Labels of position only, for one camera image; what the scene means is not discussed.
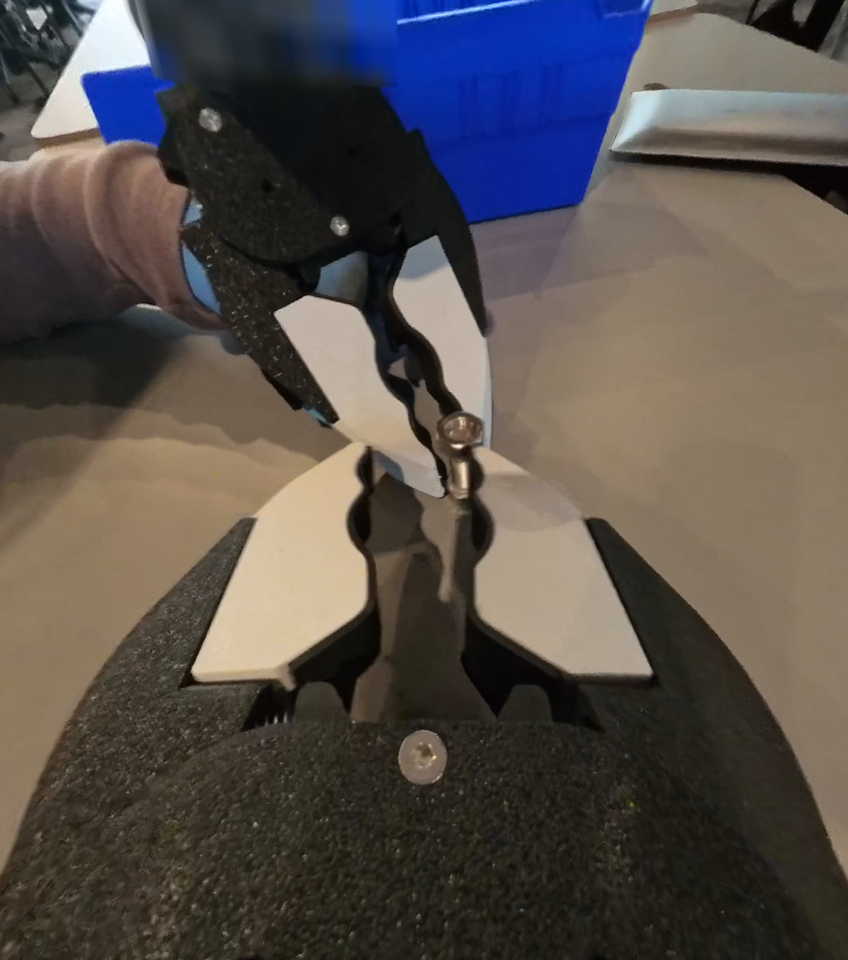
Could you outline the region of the blue plastic bin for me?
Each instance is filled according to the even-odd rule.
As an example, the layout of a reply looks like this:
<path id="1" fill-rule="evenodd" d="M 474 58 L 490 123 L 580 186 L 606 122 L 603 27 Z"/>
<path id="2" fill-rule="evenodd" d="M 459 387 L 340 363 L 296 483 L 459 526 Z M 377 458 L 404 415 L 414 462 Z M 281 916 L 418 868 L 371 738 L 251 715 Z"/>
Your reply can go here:
<path id="1" fill-rule="evenodd" d="M 142 64 L 81 80 L 107 143 L 156 145 L 158 94 L 380 90 L 471 223 L 584 196 L 651 2 L 129 2 Z"/>

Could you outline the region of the silver hex bolt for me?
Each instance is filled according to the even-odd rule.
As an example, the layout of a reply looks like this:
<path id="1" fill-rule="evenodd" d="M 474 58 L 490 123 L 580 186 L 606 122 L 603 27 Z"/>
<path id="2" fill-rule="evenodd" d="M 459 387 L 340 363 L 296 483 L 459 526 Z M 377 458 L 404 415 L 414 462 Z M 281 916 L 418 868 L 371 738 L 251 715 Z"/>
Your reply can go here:
<path id="1" fill-rule="evenodd" d="M 485 424 L 472 413 L 456 412 L 444 416 L 435 434 L 435 450 L 445 466 L 445 487 L 458 502 L 469 500 L 480 481 L 476 451 L 485 440 Z"/>

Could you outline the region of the person's left forearm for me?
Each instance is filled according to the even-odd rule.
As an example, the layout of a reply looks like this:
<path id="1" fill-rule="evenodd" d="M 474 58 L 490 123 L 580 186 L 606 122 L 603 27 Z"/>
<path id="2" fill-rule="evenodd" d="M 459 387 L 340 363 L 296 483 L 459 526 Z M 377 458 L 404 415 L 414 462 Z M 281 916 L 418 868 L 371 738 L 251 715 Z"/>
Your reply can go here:
<path id="1" fill-rule="evenodd" d="M 136 306 L 224 330 L 185 278 L 190 196 L 138 142 L 0 161 L 0 347 Z"/>

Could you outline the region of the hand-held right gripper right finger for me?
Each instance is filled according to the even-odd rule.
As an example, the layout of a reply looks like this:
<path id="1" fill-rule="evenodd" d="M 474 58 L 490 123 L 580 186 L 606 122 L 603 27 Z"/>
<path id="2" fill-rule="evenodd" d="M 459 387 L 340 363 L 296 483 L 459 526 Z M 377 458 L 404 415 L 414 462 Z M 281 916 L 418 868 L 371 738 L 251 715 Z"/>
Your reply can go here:
<path id="1" fill-rule="evenodd" d="M 562 491 L 478 450 L 486 526 L 474 570 L 478 622 L 576 680 L 644 683 L 653 670 L 585 518 Z"/>

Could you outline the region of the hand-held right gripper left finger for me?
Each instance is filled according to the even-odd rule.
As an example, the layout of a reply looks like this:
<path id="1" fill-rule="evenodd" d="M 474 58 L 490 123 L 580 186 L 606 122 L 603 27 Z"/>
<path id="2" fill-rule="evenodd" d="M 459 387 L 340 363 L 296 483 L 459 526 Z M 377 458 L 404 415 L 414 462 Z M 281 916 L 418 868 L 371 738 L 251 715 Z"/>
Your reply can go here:
<path id="1" fill-rule="evenodd" d="M 273 495 L 191 667 L 199 684 L 352 685 L 381 649 L 364 549 L 369 450 L 352 442 Z"/>

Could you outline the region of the grey pouch with snap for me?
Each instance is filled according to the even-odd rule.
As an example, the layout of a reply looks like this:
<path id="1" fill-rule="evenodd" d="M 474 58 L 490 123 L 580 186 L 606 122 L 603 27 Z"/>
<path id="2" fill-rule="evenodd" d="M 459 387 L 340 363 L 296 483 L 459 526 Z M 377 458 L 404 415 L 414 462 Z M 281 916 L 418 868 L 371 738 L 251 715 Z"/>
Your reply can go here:
<path id="1" fill-rule="evenodd" d="M 848 169 L 848 94 L 668 88 L 632 94 L 615 155 Z"/>

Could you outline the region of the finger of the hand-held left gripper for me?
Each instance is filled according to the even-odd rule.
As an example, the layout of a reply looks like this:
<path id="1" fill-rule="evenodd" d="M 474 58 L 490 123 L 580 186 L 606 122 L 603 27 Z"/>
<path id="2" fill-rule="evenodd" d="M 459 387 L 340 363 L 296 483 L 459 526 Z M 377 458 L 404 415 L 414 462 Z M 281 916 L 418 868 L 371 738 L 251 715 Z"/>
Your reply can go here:
<path id="1" fill-rule="evenodd" d="M 406 402 L 386 385 L 378 342 L 358 306 L 308 294 L 275 319 L 330 402 L 335 428 L 369 447 L 406 486 L 442 498 L 436 458 L 412 429 Z"/>
<path id="2" fill-rule="evenodd" d="M 390 297 L 411 336 L 411 352 L 433 402 L 442 414 L 479 418 L 482 444 L 489 448 L 493 390 L 488 344 L 439 237 L 407 249 Z"/>

